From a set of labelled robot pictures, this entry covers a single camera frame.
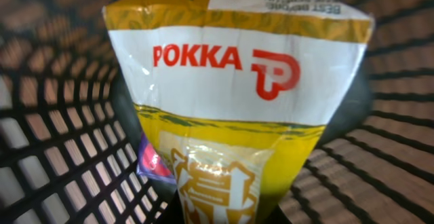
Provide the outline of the yellow green Pokka drink pouch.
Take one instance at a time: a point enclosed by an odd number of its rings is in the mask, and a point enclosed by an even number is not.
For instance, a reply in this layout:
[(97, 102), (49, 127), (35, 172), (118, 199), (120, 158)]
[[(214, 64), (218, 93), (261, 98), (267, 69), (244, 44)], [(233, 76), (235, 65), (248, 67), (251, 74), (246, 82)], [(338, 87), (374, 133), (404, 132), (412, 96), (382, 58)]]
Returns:
[(261, 223), (347, 93), (374, 19), (335, 0), (119, 0), (102, 10), (186, 223)]

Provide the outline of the purple pad package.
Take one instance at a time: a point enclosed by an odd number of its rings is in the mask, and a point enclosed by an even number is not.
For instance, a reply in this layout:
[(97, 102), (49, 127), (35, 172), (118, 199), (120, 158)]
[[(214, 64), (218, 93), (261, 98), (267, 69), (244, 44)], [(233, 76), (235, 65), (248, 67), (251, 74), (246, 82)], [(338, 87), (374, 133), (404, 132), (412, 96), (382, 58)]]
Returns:
[(136, 173), (156, 181), (176, 184), (174, 175), (155, 151), (145, 133), (141, 134)]

